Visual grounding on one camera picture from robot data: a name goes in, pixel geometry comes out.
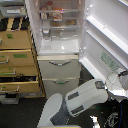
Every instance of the refrigerator shelf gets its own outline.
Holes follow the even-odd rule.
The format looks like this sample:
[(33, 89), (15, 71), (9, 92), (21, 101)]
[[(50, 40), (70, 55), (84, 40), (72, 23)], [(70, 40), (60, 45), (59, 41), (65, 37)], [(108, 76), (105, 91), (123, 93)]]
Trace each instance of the refrigerator shelf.
[[(77, 19), (77, 17), (63, 17), (63, 20), (70, 20), (70, 19)], [(53, 17), (48, 17), (48, 19), (42, 19), (42, 20), (54, 20)]]
[(63, 20), (63, 21), (46, 21), (43, 20), (41, 22), (41, 30), (42, 29), (51, 29), (51, 30), (66, 30), (66, 29), (70, 29), (70, 30), (74, 30), (74, 29), (79, 29), (80, 25), (79, 22), (77, 20), (74, 20), (74, 25), (66, 25), (66, 22), (68, 20)]
[(63, 10), (39, 10), (38, 13), (73, 13), (78, 12), (78, 9), (63, 9)]
[(115, 33), (113, 33), (106, 25), (101, 24), (97, 19), (92, 16), (87, 17), (93, 26), (100, 30), (106, 37), (108, 37), (113, 43), (115, 43), (119, 48), (121, 48), (126, 54), (128, 54), (128, 45), (122, 39), (120, 39)]

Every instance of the refrigerator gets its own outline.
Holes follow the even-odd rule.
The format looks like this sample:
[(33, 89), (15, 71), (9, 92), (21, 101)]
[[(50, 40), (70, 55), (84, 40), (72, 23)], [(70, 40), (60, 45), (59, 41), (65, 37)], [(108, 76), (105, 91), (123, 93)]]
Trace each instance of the refrigerator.
[[(118, 68), (128, 70), (128, 0), (25, 3), (38, 61), (76, 55), (79, 63), (104, 83)], [(127, 90), (128, 76), (121, 77), (120, 82)]]

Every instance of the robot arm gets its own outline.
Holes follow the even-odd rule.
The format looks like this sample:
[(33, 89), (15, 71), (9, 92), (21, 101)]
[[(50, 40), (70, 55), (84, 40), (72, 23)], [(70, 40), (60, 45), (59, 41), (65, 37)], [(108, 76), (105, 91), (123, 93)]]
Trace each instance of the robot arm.
[(38, 127), (66, 125), (69, 116), (76, 117), (89, 107), (97, 103), (104, 103), (111, 93), (115, 99), (126, 98), (126, 91), (123, 89), (118, 73), (111, 73), (104, 84), (100, 79), (92, 79), (73, 91), (66, 94), (63, 99), (61, 94), (54, 94), (46, 102)]

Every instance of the cardboard drawer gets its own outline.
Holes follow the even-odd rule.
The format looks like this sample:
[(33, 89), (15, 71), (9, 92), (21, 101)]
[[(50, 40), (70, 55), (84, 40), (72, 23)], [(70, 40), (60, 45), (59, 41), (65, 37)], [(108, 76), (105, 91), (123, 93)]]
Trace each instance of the cardboard drawer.
[(81, 64), (74, 57), (38, 57), (42, 79), (79, 78)]
[(29, 49), (31, 48), (28, 31), (0, 32), (0, 49)]
[(37, 76), (37, 75), (38, 72), (36, 66), (0, 68), (0, 77)]
[(60, 93), (65, 97), (68, 92), (78, 87), (79, 79), (43, 80), (43, 84), (47, 98), (56, 93)]
[(31, 49), (0, 51), (0, 67), (34, 65)]
[(30, 82), (0, 83), (0, 93), (30, 93), (39, 91), (38, 79)]

